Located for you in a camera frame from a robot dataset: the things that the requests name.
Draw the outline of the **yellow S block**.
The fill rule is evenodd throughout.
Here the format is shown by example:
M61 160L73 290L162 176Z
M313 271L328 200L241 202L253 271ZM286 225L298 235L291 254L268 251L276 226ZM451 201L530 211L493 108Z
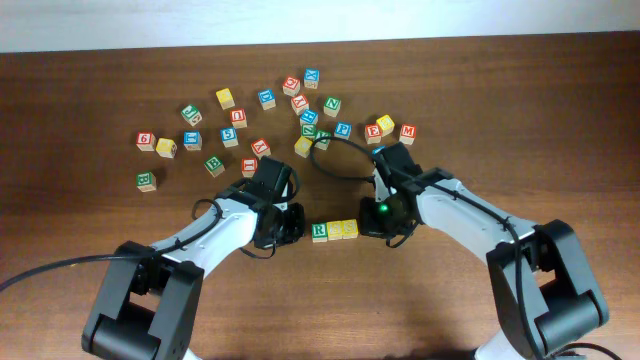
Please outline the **yellow S block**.
M353 239L359 235L359 229L356 219L343 220L341 222L342 238Z
M328 240L340 240L343 238L342 222L331 221L326 223Z

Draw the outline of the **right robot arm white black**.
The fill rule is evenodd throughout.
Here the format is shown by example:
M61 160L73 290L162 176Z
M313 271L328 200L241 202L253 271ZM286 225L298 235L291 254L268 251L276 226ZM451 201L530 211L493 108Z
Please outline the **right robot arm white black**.
M361 201L362 234L395 248L426 225L487 266L500 330L472 358L571 358L577 340L608 322L608 305L570 225L513 216L445 170L422 170L402 143L371 159L375 194Z

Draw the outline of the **green R block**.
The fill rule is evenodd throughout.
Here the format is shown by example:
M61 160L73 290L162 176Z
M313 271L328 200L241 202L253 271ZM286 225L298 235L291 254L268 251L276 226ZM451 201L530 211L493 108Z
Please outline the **green R block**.
M327 242L328 230L326 223L314 223L311 225L311 238L314 243Z

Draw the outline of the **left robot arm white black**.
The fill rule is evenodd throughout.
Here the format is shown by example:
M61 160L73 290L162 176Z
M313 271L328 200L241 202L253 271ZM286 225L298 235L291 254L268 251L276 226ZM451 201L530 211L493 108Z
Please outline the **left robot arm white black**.
M101 359L192 359L189 348L204 279L228 255L253 244L275 251L300 239L304 209L295 171L268 156L255 174L204 202L183 230L144 246L120 245L81 336Z

